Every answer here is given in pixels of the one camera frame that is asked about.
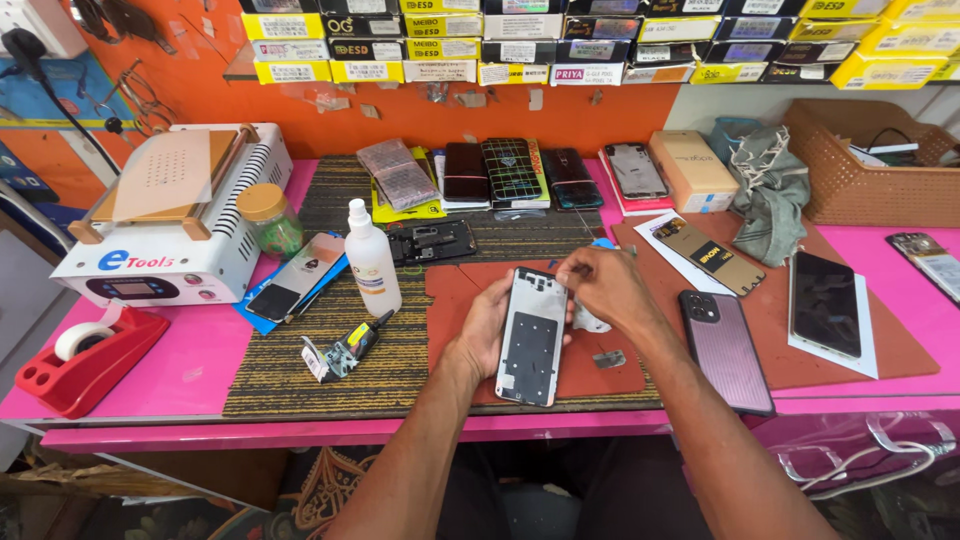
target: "gray cloth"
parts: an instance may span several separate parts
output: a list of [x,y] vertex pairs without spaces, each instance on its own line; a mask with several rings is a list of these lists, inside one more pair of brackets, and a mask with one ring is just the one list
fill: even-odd
[[744,219],[733,246],[770,267],[783,266],[806,238],[800,210],[810,200],[806,165],[787,151],[786,127],[742,138],[727,168],[740,184],[731,210]]

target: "tape dispenser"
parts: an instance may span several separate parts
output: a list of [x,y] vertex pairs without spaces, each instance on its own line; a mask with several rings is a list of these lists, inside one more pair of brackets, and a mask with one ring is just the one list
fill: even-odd
[[170,326],[163,317],[111,300],[95,323],[67,329],[17,372],[15,383],[70,420],[87,414]]

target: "screen separator machine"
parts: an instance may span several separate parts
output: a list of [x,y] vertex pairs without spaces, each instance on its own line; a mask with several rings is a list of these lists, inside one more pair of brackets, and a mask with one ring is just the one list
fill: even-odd
[[[133,307],[239,302],[260,249],[237,195],[254,184],[284,188],[292,171],[277,124],[171,126],[70,224],[79,242],[50,278],[100,307],[114,298]],[[143,211],[154,207],[166,209]]]

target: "glass jar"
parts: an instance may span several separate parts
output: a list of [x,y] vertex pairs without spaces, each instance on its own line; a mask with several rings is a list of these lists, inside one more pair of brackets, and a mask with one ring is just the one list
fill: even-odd
[[303,247],[303,225],[278,185],[251,185],[237,196],[236,206],[267,257],[289,260]]

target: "plastic bin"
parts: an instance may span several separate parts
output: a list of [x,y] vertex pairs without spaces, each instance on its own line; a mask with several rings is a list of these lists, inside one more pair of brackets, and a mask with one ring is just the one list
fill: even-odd
[[731,147],[734,151],[740,148],[740,137],[747,136],[762,127],[763,124],[753,118],[722,116],[715,120],[707,144],[717,158],[726,165],[730,163],[730,158],[733,156]]
[[[943,129],[892,103],[841,99],[795,99],[783,124],[790,152],[810,168],[804,215],[813,223],[960,227],[960,168],[935,166],[960,141]],[[917,159],[928,166],[867,166],[838,139],[866,147],[885,128],[918,143]],[[898,142],[902,137],[890,132],[877,141]]]

